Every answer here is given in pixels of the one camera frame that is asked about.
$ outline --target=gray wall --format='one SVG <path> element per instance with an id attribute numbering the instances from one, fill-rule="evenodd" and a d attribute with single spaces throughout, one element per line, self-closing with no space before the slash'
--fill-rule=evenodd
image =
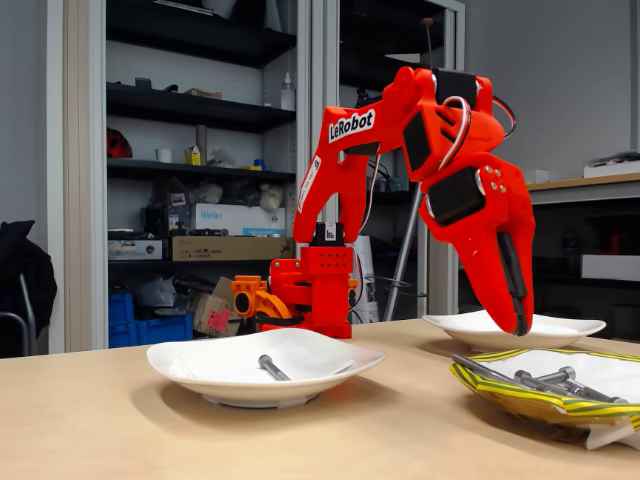
<path id="1" fill-rule="evenodd" d="M 36 220 L 30 238 L 42 246 L 38 205 L 38 0 L 2 2 L 0 15 L 0 222 Z"/>
<path id="2" fill-rule="evenodd" d="M 575 178 L 635 147 L 629 0 L 463 2 L 465 70 L 489 77 L 518 119 L 497 155 Z"/>

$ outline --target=black shelf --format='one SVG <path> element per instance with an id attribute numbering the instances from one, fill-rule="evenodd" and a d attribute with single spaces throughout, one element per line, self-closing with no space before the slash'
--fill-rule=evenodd
<path id="1" fill-rule="evenodd" d="M 109 260 L 109 270 L 158 270 L 178 272 L 190 269 L 260 266 L 268 268 L 271 260 L 219 260 L 215 262 L 174 262 L 172 260 Z"/>
<path id="2" fill-rule="evenodd" d="M 427 34 L 420 21 L 434 17 L 431 44 L 444 44 L 444 8 L 423 0 L 342 0 L 340 40 L 381 54 L 427 51 Z"/>
<path id="3" fill-rule="evenodd" d="M 158 122 L 263 133 L 293 122 L 295 112 L 107 83 L 107 114 Z"/>
<path id="4" fill-rule="evenodd" d="M 640 290 L 640 282 L 607 278 L 580 278 L 568 275 L 533 275 L 534 284 L 576 285 L 581 287 Z"/>
<path id="5" fill-rule="evenodd" d="M 174 176 L 178 180 L 200 182 L 207 178 L 256 178 L 261 181 L 288 183 L 296 179 L 293 173 L 259 172 L 240 168 L 198 167 L 180 163 L 162 163 L 151 160 L 132 160 L 129 158 L 108 158 L 107 175 L 116 178 L 134 180 L 153 180 Z"/>
<path id="6" fill-rule="evenodd" d="M 296 45 L 295 35 L 250 28 L 151 0 L 109 0 L 107 39 L 261 68 Z"/>
<path id="7" fill-rule="evenodd" d="M 340 45 L 340 83 L 356 88 L 382 91 L 393 82 L 398 70 L 420 65 L 388 58 L 371 50 Z"/>
<path id="8" fill-rule="evenodd" d="M 413 194 L 404 192 L 373 192 L 374 205 L 406 205 L 413 200 Z"/>

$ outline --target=door frame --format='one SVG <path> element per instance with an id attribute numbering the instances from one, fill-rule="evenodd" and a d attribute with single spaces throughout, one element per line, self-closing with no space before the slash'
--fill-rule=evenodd
<path id="1" fill-rule="evenodd" d="M 48 0 L 47 234 L 58 296 L 49 352 L 108 347 L 105 0 Z"/>

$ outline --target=cable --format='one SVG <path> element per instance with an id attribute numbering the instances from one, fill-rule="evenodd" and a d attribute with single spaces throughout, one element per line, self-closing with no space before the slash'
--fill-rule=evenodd
<path id="1" fill-rule="evenodd" d="M 367 215 L 364 217 L 364 221 L 362 225 L 360 225 L 360 230 L 358 231 L 358 235 L 362 233 L 362 229 L 367 224 L 369 220 L 369 214 L 371 213 L 371 204 L 373 203 L 373 186 L 376 182 L 376 177 L 378 176 L 378 166 L 380 165 L 380 153 L 376 153 L 376 166 L 373 169 L 373 177 L 371 177 L 371 190 L 369 190 L 369 205 L 367 205 Z"/>
<path id="2" fill-rule="evenodd" d="M 389 282 L 389 285 L 384 287 L 384 289 L 391 290 L 392 287 L 396 287 L 398 289 L 398 295 L 405 295 L 407 297 L 418 297 L 418 298 L 427 297 L 426 293 L 407 293 L 401 290 L 403 288 L 413 287 L 414 285 L 412 283 L 404 282 L 402 280 L 394 280 L 393 278 L 390 278 L 390 277 L 380 277 L 378 275 L 367 275 L 366 278 L 367 280 L 374 279 L 374 280 L 385 280 Z"/>
<path id="3" fill-rule="evenodd" d="M 464 144 L 465 139 L 467 138 L 467 134 L 469 133 L 469 127 L 471 126 L 471 108 L 469 108 L 469 103 L 462 97 L 449 97 L 444 102 L 442 102 L 442 106 L 447 106 L 449 103 L 458 102 L 462 105 L 462 120 L 460 122 L 460 129 L 458 130 L 458 135 L 456 136 L 455 141 L 451 144 L 451 148 L 446 153 L 442 160 L 440 161 L 440 166 L 438 170 L 444 168 L 449 161 L 455 157 L 462 145 Z"/>
<path id="4" fill-rule="evenodd" d="M 360 284 L 360 295 L 358 295 L 358 299 L 356 300 L 356 303 L 353 304 L 353 307 L 349 309 L 349 311 L 351 312 L 354 308 L 356 308 L 356 305 L 360 303 L 360 299 L 362 298 L 362 292 L 364 292 L 364 276 L 362 275 L 362 264 L 360 263 L 360 255 L 358 255 L 358 252 L 356 252 L 356 247 L 354 247 L 352 243 L 350 243 L 349 246 L 353 250 L 353 253 L 356 255 L 356 267 L 358 268 L 358 282 Z"/>
<path id="5" fill-rule="evenodd" d="M 513 131 L 516 129 L 516 116 L 513 113 L 513 110 L 511 110 L 511 108 L 509 107 L 509 105 L 507 105 L 505 102 L 503 102 L 502 100 L 500 100 L 498 97 L 496 97 L 495 95 L 493 96 L 493 103 L 495 103 L 496 105 L 498 105 L 502 110 L 504 110 L 504 112 L 509 115 L 509 118 L 511 119 L 511 129 L 504 134 L 504 138 L 507 138 L 509 135 L 511 135 L 513 133 Z"/>
<path id="6" fill-rule="evenodd" d="M 358 314 L 358 312 L 356 312 L 355 310 L 351 311 L 349 310 L 351 313 L 353 313 L 356 317 L 358 317 L 358 321 L 360 322 L 360 325 L 364 324 L 364 322 L 362 321 L 362 317 Z"/>
<path id="7" fill-rule="evenodd" d="M 374 162 L 369 162 L 369 166 L 373 168 L 376 166 L 376 164 Z M 380 164 L 380 168 L 384 168 L 384 171 L 385 171 L 385 173 L 380 172 L 380 175 L 386 175 L 387 176 L 386 178 L 391 178 L 391 174 L 389 173 L 389 170 L 383 163 Z"/>

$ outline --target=wooden table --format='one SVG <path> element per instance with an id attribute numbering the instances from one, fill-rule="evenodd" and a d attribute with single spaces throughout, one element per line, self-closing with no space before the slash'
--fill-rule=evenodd
<path id="1" fill-rule="evenodd" d="M 376 368 L 303 407 L 217 407 L 135 347 L 0 361 L 0 478 L 637 479 L 640 452 L 548 438 L 449 373 L 461 343 L 421 320 L 355 327 Z M 589 339 L 579 347 L 640 354 Z"/>

